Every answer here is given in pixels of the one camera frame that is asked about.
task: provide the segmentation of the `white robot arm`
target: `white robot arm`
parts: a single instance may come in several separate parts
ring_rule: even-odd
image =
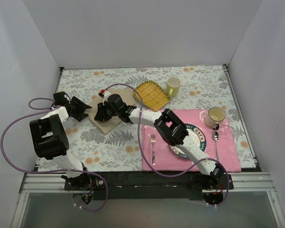
[[[138,124],[140,110],[138,108],[134,109],[129,118],[133,124]],[[154,123],[157,119],[161,117],[161,112],[143,111],[141,117],[141,124],[154,127]],[[186,136],[183,139],[183,144],[175,145],[177,148],[181,149],[194,163],[206,158],[206,154],[193,143],[190,136]],[[215,169],[215,162],[213,161],[201,161],[197,164],[199,171],[204,175],[210,175]]]
[[[139,108],[127,105],[117,94],[110,94],[107,91],[103,93],[99,94],[104,101],[98,104],[95,120],[107,121],[112,116],[118,116],[125,123],[138,124]],[[76,102],[81,107],[76,107],[75,109],[69,106],[60,107],[39,120],[31,121],[30,129],[35,152],[38,157],[44,157],[47,160],[57,163],[62,169],[87,171],[80,160],[76,159],[70,152],[67,152],[69,144],[62,126],[62,122],[69,116],[81,121],[85,118],[84,110],[91,108],[84,103],[81,104],[79,100],[76,100]],[[166,109],[161,113],[142,111],[141,124],[155,127],[166,143],[181,149],[194,163],[207,158],[206,154],[189,137],[186,125],[170,109]],[[201,174],[208,176],[215,184],[222,176],[221,169],[214,161],[201,161],[197,164],[197,167]],[[78,186],[81,189],[87,189],[91,182],[86,173],[72,171],[68,172],[67,176],[62,176],[62,178],[67,180],[71,185]]]

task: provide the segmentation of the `white wall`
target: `white wall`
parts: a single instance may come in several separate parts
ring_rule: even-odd
[[[0,0],[0,137],[14,119],[28,114],[33,97],[52,97],[59,68],[21,0]],[[32,169],[36,156],[29,122],[15,125],[5,140],[8,156]],[[10,227],[23,173],[15,171],[0,152],[0,228]]]
[[[24,0],[61,67],[229,63],[262,0]]]
[[[285,0],[264,0],[230,63],[258,161],[285,216]]]

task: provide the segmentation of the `cream mug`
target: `cream mug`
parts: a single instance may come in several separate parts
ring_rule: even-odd
[[[169,77],[167,80],[167,94],[169,97],[176,96],[179,93],[181,80],[178,77]]]
[[[219,107],[212,107],[209,109],[205,117],[205,124],[214,130],[219,129],[219,124],[226,118],[226,114],[223,109]]]

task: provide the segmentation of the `table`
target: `table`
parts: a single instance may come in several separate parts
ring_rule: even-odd
[[[65,91],[70,97],[76,96],[89,103],[96,98],[101,89],[114,83],[126,83],[136,87],[141,82],[153,80],[165,88],[165,83],[171,76],[179,77],[182,85],[179,94],[164,108],[221,107],[230,121],[241,168],[254,168],[252,151],[222,66],[64,70],[58,91]],[[70,118],[63,123],[63,126],[70,142],[69,152],[80,159],[89,171],[142,170],[137,125],[120,123],[107,135],[104,135],[88,118],[81,122]],[[39,161],[39,171],[55,169],[59,169],[55,163],[44,158]]]

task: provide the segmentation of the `fork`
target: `fork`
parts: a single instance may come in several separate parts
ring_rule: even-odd
[[[154,145],[155,145],[155,134],[151,134],[151,144],[152,144],[152,164],[155,165],[155,153],[154,153]]]

